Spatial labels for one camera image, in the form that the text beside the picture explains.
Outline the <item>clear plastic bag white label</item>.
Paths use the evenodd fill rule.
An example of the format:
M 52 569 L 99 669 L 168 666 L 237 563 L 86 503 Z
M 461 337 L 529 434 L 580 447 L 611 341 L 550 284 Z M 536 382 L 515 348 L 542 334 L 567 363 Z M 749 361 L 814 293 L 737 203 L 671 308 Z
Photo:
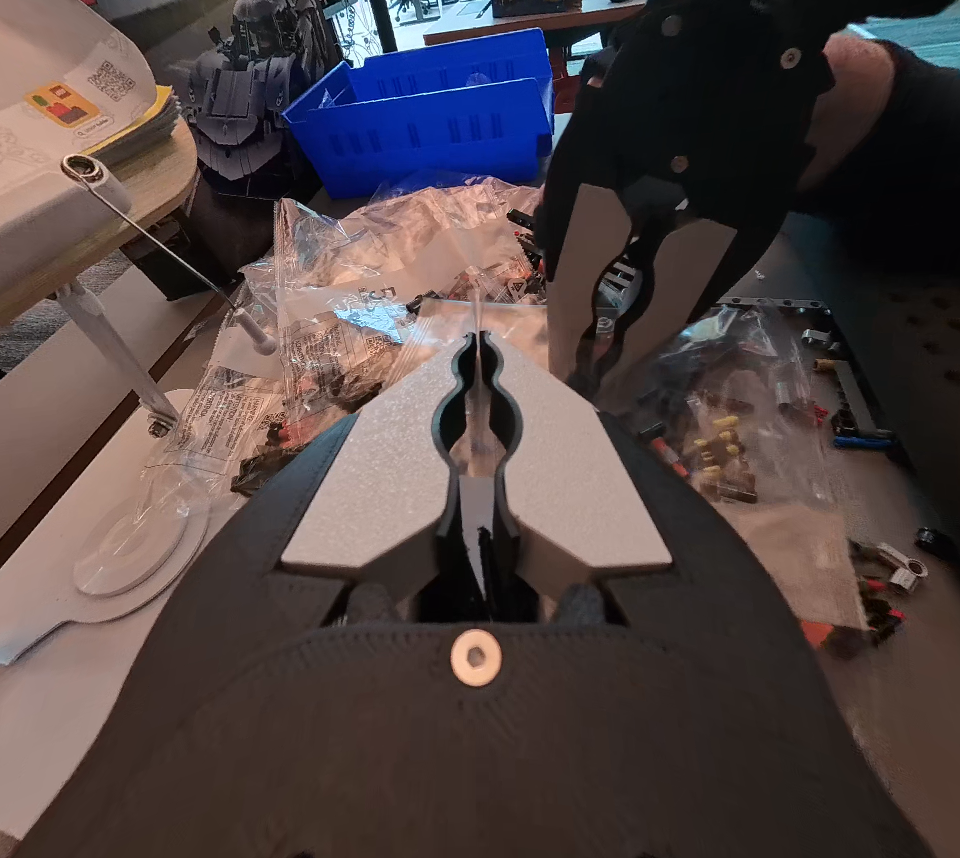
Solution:
M 402 348 L 427 300 L 519 304 L 530 271 L 507 212 L 532 214 L 537 192 L 492 177 L 418 172 L 384 184 L 335 219 L 282 200 L 274 211 L 279 336 L 335 317 L 385 332 Z

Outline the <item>wooden table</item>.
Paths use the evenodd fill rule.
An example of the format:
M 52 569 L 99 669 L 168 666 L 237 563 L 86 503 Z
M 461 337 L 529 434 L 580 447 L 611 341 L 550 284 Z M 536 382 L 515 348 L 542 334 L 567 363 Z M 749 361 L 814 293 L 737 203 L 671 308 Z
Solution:
M 430 24 L 423 36 L 425 48 L 405 53 L 403 62 L 412 74 L 420 73 L 423 68 L 434 72 L 441 66 L 438 48 L 450 42 L 473 41 L 536 28 L 543 34 L 554 70 L 554 83 L 574 88 L 575 79 L 568 73 L 564 49 L 602 29 L 631 20 L 644 10 L 646 1 L 582 0 L 580 10 L 494 17 L 490 0 L 464 0 Z

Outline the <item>long grey toy beam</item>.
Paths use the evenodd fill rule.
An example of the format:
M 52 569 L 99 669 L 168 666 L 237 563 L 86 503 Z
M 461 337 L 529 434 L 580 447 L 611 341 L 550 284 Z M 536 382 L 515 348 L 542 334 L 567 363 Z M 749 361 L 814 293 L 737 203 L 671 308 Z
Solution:
M 854 368 L 845 360 L 835 360 L 837 366 L 834 375 L 838 385 L 839 408 L 847 408 L 853 413 L 859 425 L 857 434 L 894 439 L 893 432 L 879 426 L 875 421 L 874 413 L 859 386 Z

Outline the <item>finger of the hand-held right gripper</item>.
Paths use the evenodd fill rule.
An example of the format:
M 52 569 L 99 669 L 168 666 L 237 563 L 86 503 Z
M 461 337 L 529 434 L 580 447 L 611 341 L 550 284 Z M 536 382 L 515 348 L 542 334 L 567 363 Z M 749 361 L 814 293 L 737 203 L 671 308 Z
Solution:
M 594 366 L 597 393 L 623 393 L 642 363 L 690 322 L 736 232 L 707 219 L 648 226 L 628 249 L 634 276 Z
M 553 278 L 546 286 L 548 369 L 563 382 L 591 374 L 611 345 L 621 298 L 601 284 L 632 237 L 630 216 L 618 194 L 580 186 Z

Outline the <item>grey toy frame assembly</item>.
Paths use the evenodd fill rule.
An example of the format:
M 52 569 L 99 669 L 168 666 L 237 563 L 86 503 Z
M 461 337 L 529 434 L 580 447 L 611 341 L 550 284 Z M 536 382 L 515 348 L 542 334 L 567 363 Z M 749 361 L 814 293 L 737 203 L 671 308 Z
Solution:
M 637 270 L 625 256 L 607 266 L 593 298 L 594 339 L 598 352 L 607 351 L 617 343 L 621 318 L 626 319 L 622 326 L 623 336 L 640 324 L 652 301 L 656 279 L 653 267 Z

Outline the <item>person's right hand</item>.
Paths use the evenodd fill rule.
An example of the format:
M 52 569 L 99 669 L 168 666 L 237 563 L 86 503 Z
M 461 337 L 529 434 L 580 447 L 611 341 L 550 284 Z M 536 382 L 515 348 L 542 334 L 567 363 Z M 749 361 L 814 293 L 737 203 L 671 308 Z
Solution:
M 867 139 L 888 105 L 896 76 L 889 47 L 874 38 L 837 33 L 823 54 L 833 86 L 813 107 L 805 137 L 812 158 L 798 180 L 799 193 L 820 186 Z

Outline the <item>long white toy beam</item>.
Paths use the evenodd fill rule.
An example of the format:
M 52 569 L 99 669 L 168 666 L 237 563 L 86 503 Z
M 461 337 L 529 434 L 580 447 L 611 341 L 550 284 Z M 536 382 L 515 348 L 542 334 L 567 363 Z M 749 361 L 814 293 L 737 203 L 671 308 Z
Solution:
M 818 317 L 821 319 L 830 318 L 833 314 L 830 308 L 820 300 L 724 296 L 714 302 L 714 306 L 740 309 L 776 309 L 784 315 L 802 316 L 810 321 Z

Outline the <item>black perforated pad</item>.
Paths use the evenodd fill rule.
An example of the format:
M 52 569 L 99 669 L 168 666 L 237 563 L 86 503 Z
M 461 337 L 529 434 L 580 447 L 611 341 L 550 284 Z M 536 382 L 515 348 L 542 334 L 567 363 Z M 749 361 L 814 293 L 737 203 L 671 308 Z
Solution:
M 942 528 L 959 526 L 958 266 L 866 252 L 791 215 L 730 297 L 828 309 Z

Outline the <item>white toy connector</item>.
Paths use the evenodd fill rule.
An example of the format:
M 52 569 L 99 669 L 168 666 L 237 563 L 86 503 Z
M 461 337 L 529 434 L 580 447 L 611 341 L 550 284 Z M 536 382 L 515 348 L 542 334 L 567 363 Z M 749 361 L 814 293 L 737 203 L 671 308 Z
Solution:
M 849 540 L 847 544 L 851 557 L 856 562 L 876 565 L 885 570 L 885 578 L 875 581 L 879 581 L 882 588 L 893 590 L 897 594 L 912 594 L 930 576 L 930 571 L 924 563 L 909 557 L 886 542 L 869 544 Z

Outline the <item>black toy assembly orange connectors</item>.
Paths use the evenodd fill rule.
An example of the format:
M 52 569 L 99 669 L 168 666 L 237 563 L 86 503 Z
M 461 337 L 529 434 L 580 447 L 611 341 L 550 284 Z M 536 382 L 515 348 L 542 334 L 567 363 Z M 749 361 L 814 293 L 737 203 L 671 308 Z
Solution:
M 545 257 L 543 250 L 535 241 L 533 215 L 512 207 L 507 212 L 507 220 L 530 267 L 530 271 L 523 277 L 522 291 L 518 301 L 545 305 L 547 300 Z

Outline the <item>blue plastic bin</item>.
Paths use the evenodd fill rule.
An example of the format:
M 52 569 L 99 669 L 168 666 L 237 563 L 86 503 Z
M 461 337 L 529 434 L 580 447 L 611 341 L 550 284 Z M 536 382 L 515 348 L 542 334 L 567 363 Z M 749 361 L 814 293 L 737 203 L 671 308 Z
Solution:
M 283 115 L 332 199 L 426 171 L 521 182 L 553 148 L 538 89 L 521 79 L 337 105 L 319 84 Z
M 366 61 L 338 103 L 369 106 L 362 116 L 398 128 L 400 137 L 414 133 L 421 147 L 494 142 L 517 146 L 520 157 L 548 155 L 553 70 L 541 30 L 450 42 L 438 48 L 434 72 L 408 71 L 403 55 L 414 50 Z

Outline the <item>person's right forearm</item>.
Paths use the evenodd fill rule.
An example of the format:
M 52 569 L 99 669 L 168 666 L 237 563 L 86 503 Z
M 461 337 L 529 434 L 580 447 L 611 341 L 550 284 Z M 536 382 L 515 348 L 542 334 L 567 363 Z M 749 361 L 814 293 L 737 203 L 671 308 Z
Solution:
M 824 219 L 876 250 L 950 261 L 958 249 L 959 73 L 894 43 L 887 107 L 867 139 L 794 212 Z

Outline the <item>small clear bag toy pieces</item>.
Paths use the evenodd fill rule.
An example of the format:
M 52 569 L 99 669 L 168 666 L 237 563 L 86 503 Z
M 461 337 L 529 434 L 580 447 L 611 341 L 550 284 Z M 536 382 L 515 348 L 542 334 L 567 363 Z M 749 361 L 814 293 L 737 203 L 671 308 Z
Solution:
M 804 370 L 784 314 L 720 307 L 640 366 L 612 412 L 738 531 L 799 622 L 834 625 L 819 650 L 858 650 L 868 619 Z

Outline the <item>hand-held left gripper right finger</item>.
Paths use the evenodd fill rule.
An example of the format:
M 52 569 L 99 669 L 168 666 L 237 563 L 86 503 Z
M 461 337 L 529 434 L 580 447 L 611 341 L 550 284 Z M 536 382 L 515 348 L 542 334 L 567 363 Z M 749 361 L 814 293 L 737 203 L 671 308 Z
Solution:
M 509 342 L 481 332 L 488 426 L 504 448 L 481 540 L 492 610 L 535 610 L 673 558 L 597 410 Z

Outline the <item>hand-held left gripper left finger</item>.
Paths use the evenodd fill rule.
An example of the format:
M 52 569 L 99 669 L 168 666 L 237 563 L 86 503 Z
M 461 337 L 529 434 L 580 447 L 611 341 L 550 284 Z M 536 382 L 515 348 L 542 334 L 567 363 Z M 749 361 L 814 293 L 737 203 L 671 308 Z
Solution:
M 382 586 L 395 603 L 477 610 L 460 474 L 478 338 L 434 354 L 356 415 L 280 556 L 293 573 Z

